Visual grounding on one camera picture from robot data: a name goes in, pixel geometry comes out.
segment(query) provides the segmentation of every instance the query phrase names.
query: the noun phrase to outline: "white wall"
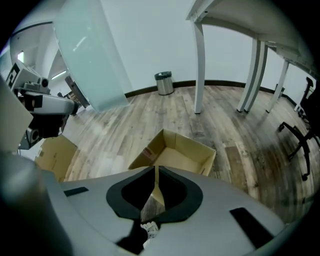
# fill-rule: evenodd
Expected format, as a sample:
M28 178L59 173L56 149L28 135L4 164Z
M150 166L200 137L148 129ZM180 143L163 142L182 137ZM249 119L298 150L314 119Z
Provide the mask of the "white wall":
M57 96L58 93L62 93L63 96L71 92L70 87L68 86L65 78L69 76L69 73L58 76L53 80L49 80L48 88L51 90L50 94L53 96Z
M268 49L266 65L261 86L274 90L279 82L285 60L273 50Z
M172 71L174 81L196 79L196 48L187 12L193 0L101 0L115 44L134 90L155 85L154 74ZM252 39L204 25L205 79L245 83ZM275 89L284 60L268 50L261 86ZM299 101L306 74L290 65L285 94Z
M294 65L289 65L284 80L283 86L285 91L283 93L288 95L295 103L300 102L304 91L306 90L306 77L309 77L313 81L313 84L316 85L316 80L312 76Z

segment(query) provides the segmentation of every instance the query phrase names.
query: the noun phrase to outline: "frosted glass panel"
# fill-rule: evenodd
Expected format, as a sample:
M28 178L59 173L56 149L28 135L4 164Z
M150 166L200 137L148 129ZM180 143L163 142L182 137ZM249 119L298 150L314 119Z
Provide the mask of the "frosted glass panel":
M53 22L72 78L96 111L127 105L110 58L107 19L99 0L68 0Z

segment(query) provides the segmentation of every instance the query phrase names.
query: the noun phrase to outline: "black office chair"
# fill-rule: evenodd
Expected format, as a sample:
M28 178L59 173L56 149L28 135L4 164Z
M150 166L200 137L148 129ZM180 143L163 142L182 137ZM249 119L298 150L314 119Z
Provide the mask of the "black office chair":
M303 117L304 119L307 119L310 125L308 133L303 136L301 131L294 126L291 127L289 124L286 122L283 122L280 124L278 130L281 132L285 127L287 127L290 132L294 134L299 140L299 144L296 147L296 149L288 155L288 159L291 160L294 155L298 152L298 150L302 147L304 151L304 157L306 161L306 169L307 173L302 175L302 180L306 181L308 179L308 175L310 174L310 159L309 159L309 152L310 149L307 144L307 140L310 140L311 138L316 138L316 136L320 135L320 125L319 125L319 113L320 113L320 83L316 81L316 86L314 92L307 98L308 92L310 87L314 86L314 83L312 80L307 77L307 86L306 90L304 92L302 101L300 103L300 106L303 108L305 116Z

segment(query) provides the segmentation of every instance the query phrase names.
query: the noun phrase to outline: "baseboard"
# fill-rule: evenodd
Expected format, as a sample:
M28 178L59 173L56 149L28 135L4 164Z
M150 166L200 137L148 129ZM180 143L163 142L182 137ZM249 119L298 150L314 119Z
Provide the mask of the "baseboard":
M172 84L173 84L173 88L190 87L190 86L196 86L196 81L195 80L179 81L179 82L173 82ZM224 81L224 80L205 80L204 85L205 86L230 86L230 87L244 88L246 86L246 83L235 82L235 81ZM141 94L156 92L157 90L158 90L157 86L151 86L151 87L142 88L139 90L134 90L134 91L125 93L124 95L125 97L129 98L129 97L133 97ZM275 90L265 88L262 86L260 87L260 91L270 93L270 94L275 93ZM282 94L282 97L287 98L292 105L294 106L297 105L288 95Z

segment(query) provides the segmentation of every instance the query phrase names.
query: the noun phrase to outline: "ceiling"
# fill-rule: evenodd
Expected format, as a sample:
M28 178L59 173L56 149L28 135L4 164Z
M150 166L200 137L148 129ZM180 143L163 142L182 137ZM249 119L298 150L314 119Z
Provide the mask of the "ceiling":
M12 36L10 39L10 55L12 63L17 60L18 54L23 51L23 62L34 69L42 35L45 34L47 30L52 30L51 24L34 26ZM52 78L65 70L67 70L67 66L62 58L61 52L58 50L50 69L49 78Z
M44 30L49 29L50 27L50 24L34 26L12 36L10 39L10 54L12 63L16 61L18 54L23 51L23 62L34 68L36 65L41 35Z

